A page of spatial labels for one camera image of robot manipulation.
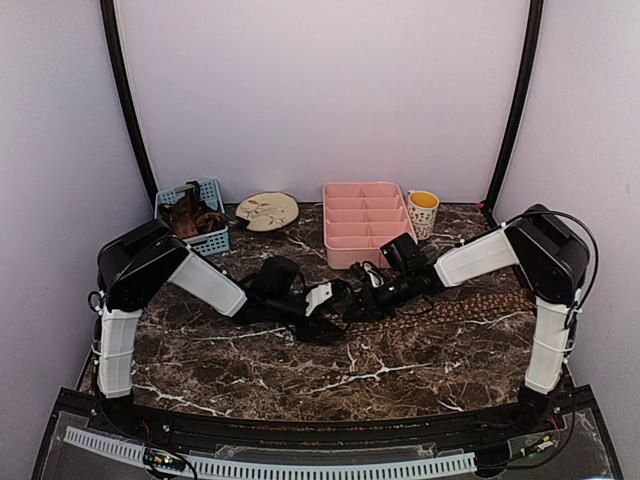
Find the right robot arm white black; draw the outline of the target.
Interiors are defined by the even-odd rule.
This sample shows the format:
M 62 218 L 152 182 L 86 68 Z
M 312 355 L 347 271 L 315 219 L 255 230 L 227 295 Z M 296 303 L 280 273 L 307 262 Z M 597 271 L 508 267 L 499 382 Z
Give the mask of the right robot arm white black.
M 599 271 L 600 251 L 591 230 L 578 235 L 576 217 L 535 204 L 525 212 L 434 260 L 403 233 L 380 248 L 397 276 L 363 284 L 344 315 L 351 322 L 393 317 L 419 297 L 433 297 L 504 268 L 517 269 L 535 299 L 536 324 L 524 386 L 540 395 L 557 386 L 575 343 L 577 319 Z

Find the brown floral tie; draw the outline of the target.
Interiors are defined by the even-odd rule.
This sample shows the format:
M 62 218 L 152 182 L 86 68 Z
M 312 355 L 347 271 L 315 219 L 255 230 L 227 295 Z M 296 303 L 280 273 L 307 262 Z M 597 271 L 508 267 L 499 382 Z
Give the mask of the brown floral tie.
M 354 323 L 351 334 L 364 334 L 387 329 L 401 329 L 421 325 L 437 325 L 455 321 L 477 320 L 489 314 L 511 314 L 533 311 L 534 301 L 524 290 L 506 293 L 478 294 L 462 300 L 435 302 L 431 307 L 410 311 L 400 309 L 396 316 L 373 322 Z

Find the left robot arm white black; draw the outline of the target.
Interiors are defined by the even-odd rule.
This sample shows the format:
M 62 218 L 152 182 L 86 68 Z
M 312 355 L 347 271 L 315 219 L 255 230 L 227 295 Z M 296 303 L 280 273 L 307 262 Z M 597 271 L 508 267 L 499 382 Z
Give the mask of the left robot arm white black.
M 239 323 L 271 320 L 297 340 L 319 345 L 341 338 L 344 328 L 321 310 L 335 299 L 329 284 L 292 291 L 304 280 L 294 261 L 272 256 L 241 280 L 179 239 L 161 220 L 151 220 L 106 244 L 97 257 L 97 290 L 88 303 L 97 314 L 92 351 L 97 392 L 108 399 L 101 417 L 120 436 L 141 427 L 140 412 L 123 397 L 132 390 L 137 326 L 147 305 L 167 284 L 175 285 Z

